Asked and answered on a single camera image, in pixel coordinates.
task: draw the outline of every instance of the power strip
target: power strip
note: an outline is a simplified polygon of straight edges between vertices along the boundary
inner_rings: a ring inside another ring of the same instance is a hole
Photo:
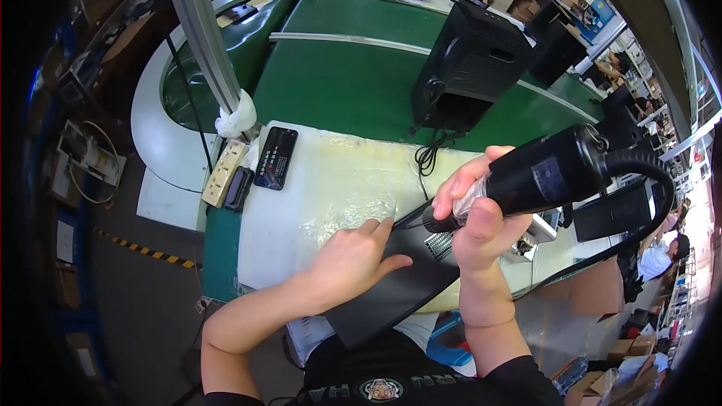
[[[240,161],[248,153],[248,146],[237,140],[229,140],[216,167],[208,178],[201,199],[213,207],[223,207],[223,199],[228,193],[228,186]]]

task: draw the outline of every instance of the blue stool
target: blue stool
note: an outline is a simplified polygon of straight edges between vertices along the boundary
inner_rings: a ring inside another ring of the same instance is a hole
[[[459,311],[452,311],[451,317],[437,324],[431,333],[429,345],[426,347],[426,356],[439,364],[460,367],[466,365],[473,358],[473,355],[464,348],[449,348],[434,340],[439,335],[461,323]]]

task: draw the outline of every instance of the vent grille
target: vent grille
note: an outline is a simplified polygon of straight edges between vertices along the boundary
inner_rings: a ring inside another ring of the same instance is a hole
[[[441,260],[451,252],[451,232],[435,233],[424,241],[435,260]]]

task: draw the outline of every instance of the black t-shirt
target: black t-shirt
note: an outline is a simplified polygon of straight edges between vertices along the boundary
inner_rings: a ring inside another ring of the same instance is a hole
[[[408,337],[389,329],[349,351],[337,336],[323,341],[306,363],[303,388],[293,400],[277,404],[352,406],[431,404],[564,404],[531,356],[497,367],[484,378],[469,378],[427,358]],[[209,406],[262,406],[246,395],[210,393]]]

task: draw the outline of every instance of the black hair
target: black hair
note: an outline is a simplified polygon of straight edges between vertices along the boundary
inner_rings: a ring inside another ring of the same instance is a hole
[[[632,60],[624,52],[617,53],[617,58],[619,58],[619,73],[626,74],[632,68]]]
[[[677,253],[674,255],[673,261],[677,262],[690,255],[690,237],[678,232],[675,240],[677,240],[679,246],[677,247]]]

